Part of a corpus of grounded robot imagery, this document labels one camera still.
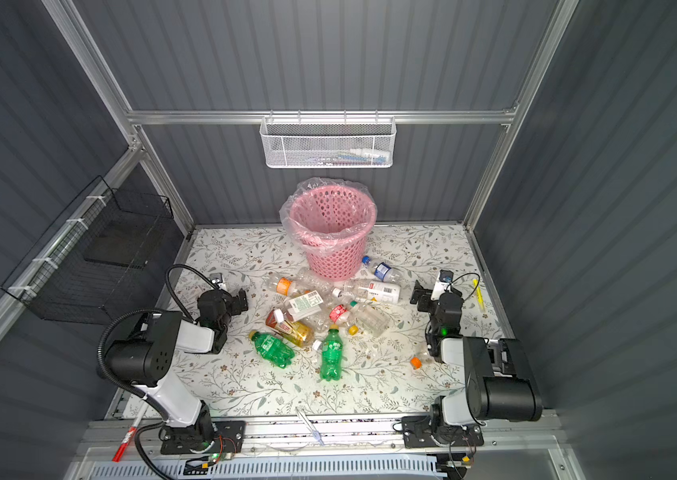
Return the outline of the red label clear bottle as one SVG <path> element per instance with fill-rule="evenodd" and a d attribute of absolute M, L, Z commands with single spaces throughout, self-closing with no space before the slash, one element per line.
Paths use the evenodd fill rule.
<path fill-rule="evenodd" d="M 353 310 L 356 308 L 356 302 L 336 303 L 328 308 L 328 318 L 333 324 L 340 325 L 350 322 L 353 317 Z"/>

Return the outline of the yellow red tea bottle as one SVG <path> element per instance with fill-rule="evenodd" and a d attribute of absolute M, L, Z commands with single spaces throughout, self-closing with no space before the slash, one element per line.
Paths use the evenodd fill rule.
<path fill-rule="evenodd" d="M 308 348 L 314 343 L 314 332 L 300 320 L 294 320 L 288 312 L 276 308 L 266 317 L 266 326 L 299 348 Z"/>

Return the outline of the blue label clear bottle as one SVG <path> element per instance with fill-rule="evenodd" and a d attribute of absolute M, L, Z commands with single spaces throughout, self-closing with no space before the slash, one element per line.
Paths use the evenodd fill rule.
<path fill-rule="evenodd" d="M 380 282 L 400 284 L 403 280 L 397 268 L 393 268 L 377 258 L 371 258 L 366 255 L 362 257 L 361 262 L 363 268 Z"/>

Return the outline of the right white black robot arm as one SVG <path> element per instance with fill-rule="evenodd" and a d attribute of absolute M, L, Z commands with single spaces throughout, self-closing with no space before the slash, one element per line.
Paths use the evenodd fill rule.
<path fill-rule="evenodd" d="M 463 387 L 439 396 L 422 416 L 405 416 L 399 426 L 408 449 L 467 447 L 483 444 L 481 428 L 489 420 L 536 422 L 542 397 L 521 342 L 464 336 L 460 320 L 464 298 L 450 283 L 433 289 L 415 282 L 410 303 L 429 316 L 424 348 L 410 359 L 412 368 L 426 364 L 460 367 Z"/>

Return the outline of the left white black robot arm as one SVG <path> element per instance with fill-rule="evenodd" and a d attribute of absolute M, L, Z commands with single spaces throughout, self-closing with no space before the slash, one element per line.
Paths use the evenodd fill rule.
<path fill-rule="evenodd" d="M 100 375 L 160 414 L 156 433 L 162 455 L 211 455 L 242 451 L 246 424 L 216 421 L 210 408 L 172 371 L 178 349 L 216 354 L 226 343 L 232 317 L 248 311 L 244 290 L 210 289 L 198 298 L 200 322 L 180 311 L 140 309 L 112 321 L 98 341 Z"/>

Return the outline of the green white label bottle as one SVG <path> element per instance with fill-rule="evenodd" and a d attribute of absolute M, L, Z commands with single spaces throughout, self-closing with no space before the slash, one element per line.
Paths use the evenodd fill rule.
<path fill-rule="evenodd" d="M 308 291 L 300 296 L 288 297 L 276 306 L 276 309 L 284 312 L 287 318 L 294 321 L 306 319 L 322 311 L 324 298 L 317 291 Z"/>

